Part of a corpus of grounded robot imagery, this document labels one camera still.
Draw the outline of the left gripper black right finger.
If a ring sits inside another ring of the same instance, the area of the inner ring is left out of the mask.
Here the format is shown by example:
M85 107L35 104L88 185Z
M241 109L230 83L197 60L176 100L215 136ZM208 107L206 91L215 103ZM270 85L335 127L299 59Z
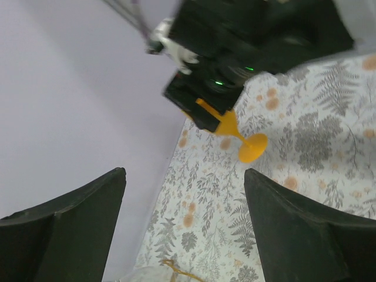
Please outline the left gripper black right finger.
M375 281L375 220L325 206L247 169L265 281Z

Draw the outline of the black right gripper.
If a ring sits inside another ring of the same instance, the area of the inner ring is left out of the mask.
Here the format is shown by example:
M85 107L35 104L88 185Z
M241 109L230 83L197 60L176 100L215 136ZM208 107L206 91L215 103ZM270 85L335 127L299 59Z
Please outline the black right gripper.
M221 115L231 111L245 82L259 73L259 67L242 63L231 55L218 59L192 55L183 62L190 74L174 75L163 94L199 129L215 132L220 123L218 118L197 100L203 99Z

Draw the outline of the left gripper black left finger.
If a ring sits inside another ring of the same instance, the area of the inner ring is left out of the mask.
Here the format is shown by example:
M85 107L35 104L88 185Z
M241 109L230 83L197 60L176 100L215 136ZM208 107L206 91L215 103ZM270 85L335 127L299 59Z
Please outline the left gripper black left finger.
M126 188L115 168L1 219L1 281L102 281Z

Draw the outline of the orange plastic wine glass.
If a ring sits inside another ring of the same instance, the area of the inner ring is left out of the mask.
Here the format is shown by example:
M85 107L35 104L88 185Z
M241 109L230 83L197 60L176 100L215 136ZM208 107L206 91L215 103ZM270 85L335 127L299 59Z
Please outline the orange plastic wine glass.
M234 136L242 141L238 153L239 161L243 163L253 162L265 152L268 144L267 136L263 133L256 133L247 139L243 137L239 132L237 116L234 110L227 111L224 115L220 115L219 112L204 100L197 99L196 103L219 120L219 125L214 131L215 135Z

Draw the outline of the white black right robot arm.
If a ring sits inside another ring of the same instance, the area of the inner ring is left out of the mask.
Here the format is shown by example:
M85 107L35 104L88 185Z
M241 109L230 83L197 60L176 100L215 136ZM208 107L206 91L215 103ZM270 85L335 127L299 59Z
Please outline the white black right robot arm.
M307 62L375 48L374 1L183 1L169 39L198 56L179 72L165 97L200 129L214 132L245 82Z

